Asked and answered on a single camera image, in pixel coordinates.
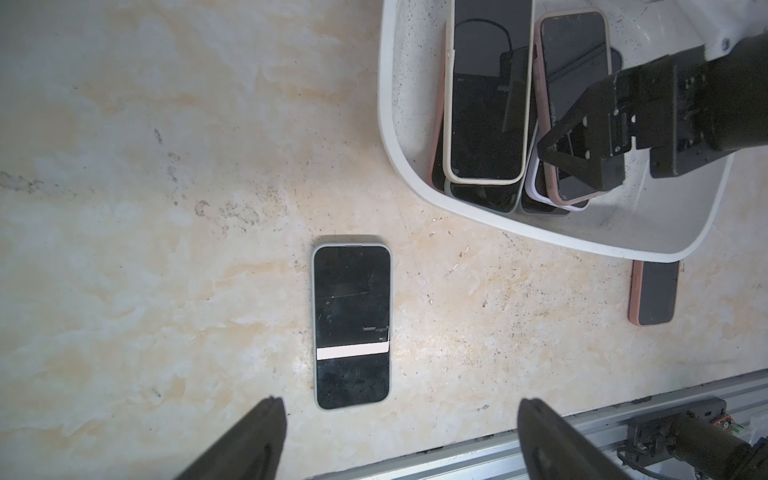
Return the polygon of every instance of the smartphone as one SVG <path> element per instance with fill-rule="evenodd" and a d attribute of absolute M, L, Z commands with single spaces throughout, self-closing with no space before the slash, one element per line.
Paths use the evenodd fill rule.
<path fill-rule="evenodd" d="M 532 15 L 532 0 L 449 1 L 443 170 L 454 184 L 509 185 L 523 177 Z"/>
<path fill-rule="evenodd" d="M 445 194 L 486 210 L 508 214 L 518 204 L 520 182 L 512 185 L 467 185 L 445 181 Z"/>
<path fill-rule="evenodd" d="M 632 263 L 629 321 L 637 326 L 668 323 L 674 316 L 680 262 Z"/>
<path fill-rule="evenodd" d="M 605 15 L 598 8 L 544 15 L 536 22 L 534 51 L 539 130 L 544 136 L 590 85 L 611 73 Z M 583 147 L 567 134 L 557 149 L 580 154 Z M 554 165 L 544 163 L 543 168 L 547 195 L 556 205 L 573 205 L 606 193 Z"/>
<path fill-rule="evenodd" d="M 315 398 L 332 410 L 389 394 L 392 253 L 380 243 L 327 243 L 312 254 Z"/>
<path fill-rule="evenodd" d="M 538 122 L 534 126 L 534 134 L 536 134 L 537 130 Z M 549 197 L 547 197 L 547 185 L 544 179 L 544 169 L 541 168 L 541 162 L 538 159 L 537 148 L 532 148 L 531 154 L 528 156 L 528 171 L 525 174 L 525 193 L 527 193 L 532 200 L 542 204 L 552 205 L 553 207 L 557 206 L 552 203 L 552 200 L 550 200 Z M 589 200 L 584 200 L 578 204 L 562 205 L 561 207 L 563 210 L 568 210 L 569 212 L 580 212 L 587 208 L 588 204 Z"/>

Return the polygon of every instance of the white phone case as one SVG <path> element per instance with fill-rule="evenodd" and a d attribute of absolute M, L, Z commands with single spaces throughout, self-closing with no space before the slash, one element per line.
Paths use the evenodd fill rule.
<path fill-rule="evenodd" d="M 535 6 L 533 0 L 531 0 L 531 36 L 528 41 L 529 45 L 533 45 L 533 27 L 534 27 L 534 11 Z M 520 181 L 525 174 L 525 156 L 528 153 L 528 118 L 531 105 L 531 75 L 533 68 L 533 54 L 531 49 L 528 49 L 528 67 L 525 82 L 525 119 L 523 123 L 523 135 L 522 143 L 522 162 L 520 173 L 517 177 L 511 180 L 499 180 L 496 178 L 463 178 L 457 177 L 451 169 L 451 136 L 452 136 L 452 105 L 453 105 L 453 67 L 455 62 L 455 50 L 454 50 L 454 25 L 456 15 L 456 0 L 449 0 L 448 5 L 448 21 L 445 23 L 445 108 L 443 110 L 443 133 L 442 133 L 442 169 L 445 172 L 446 180 L 451 181 L 454 184 L 471 184 L 471 185 L 511 185 Z"/>

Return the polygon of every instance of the stack of phones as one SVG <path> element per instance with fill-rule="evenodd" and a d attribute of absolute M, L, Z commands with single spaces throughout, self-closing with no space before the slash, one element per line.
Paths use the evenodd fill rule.
<path fill-rule="evenodd" d="M 518 205 L 532 141 L 532 12 L 531 0 L 451 0 L 445 28 L 427 181 L 501 214 Z"/>
<path fill-rule="evenodd" d="M 591 84 L 621 68 L 621 56 L 597 8 L 535 24 L 532 12 L 532 2 L 449 2 L 427 181 L 500 214 L 567 215 L 604 192 L 541 162 L 535 144 Z M 557 148 L 584 154 L 570 134 Z"/>

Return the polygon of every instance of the pink phone case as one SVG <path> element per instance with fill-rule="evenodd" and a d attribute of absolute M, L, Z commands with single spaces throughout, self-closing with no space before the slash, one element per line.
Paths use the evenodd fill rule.
<path fill-rule="evenodd" d="M 569 10 L 567 12 L 551 12 L 543 15 L 536 21 L 534 27 L 534 67 L 533 78 L 536 85 L 536 108 L 538 111 L 538 129 L 540 135 L 543 137 L 547 132 L 552 129 L 552 119 L 549 115 L 549 94 L 547 92 L 546 74 L 544 66 L 544 55 L 541 55 L 541 23 L 547 18 L 563 17 L 566 15 L 573 15 L 579 13 L 597 12 L 603 15 L 603 21 L 605 23 L 605 44 L 607 46 L 608 56 L 608 73 L 611 73 L 611 43 L 608 36 L 608 20 L 605 18 L 605 14 L 599 8 L 579 8 L 578 10 Z M 554 165 L 550 165 L 545 162 L 541 162 L 542 168 L 544 168 L 544 176 L 547 180 L 547 196 L 552 203 L 558 206 L 573 205 L 590 198 L 597 197 L 598 195 L 605 194 L 606 192 L 595 192 L 593 194 L 584 195 L 583 197 L 563 200 L 558 190 L 558 169 Z"/>

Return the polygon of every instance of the dirt speck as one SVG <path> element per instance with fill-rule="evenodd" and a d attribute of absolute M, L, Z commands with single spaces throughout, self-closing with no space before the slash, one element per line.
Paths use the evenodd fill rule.
<path fill-rule="evenodd" d="M 194 206 L 194 214 L 197 215 L 198 217 L 205 217 L 205 210 L 204 210 L 205 207 L 208 207 L 208 202 L 206 202 L 205 200 L 200 200 Z"/>
<path fill-rule="evenodd" d="M 40 180 L 27 180 L 21 175 L 10 175 L 8 172 L 0 172 L 0 188 L 16 190 L 18 192 L 25 191 L 28 194 L 33 194 L 40 190 L 42 184 L 43 182 Z"/>
<path fill-rule="evenodd" d="M 168 177 L 170 177 L 170 179 L 173 180 L 175 184 L 179 183 L 179 179 L 176 178 L 176 169 L 175 168 L 168 167 Z"/>

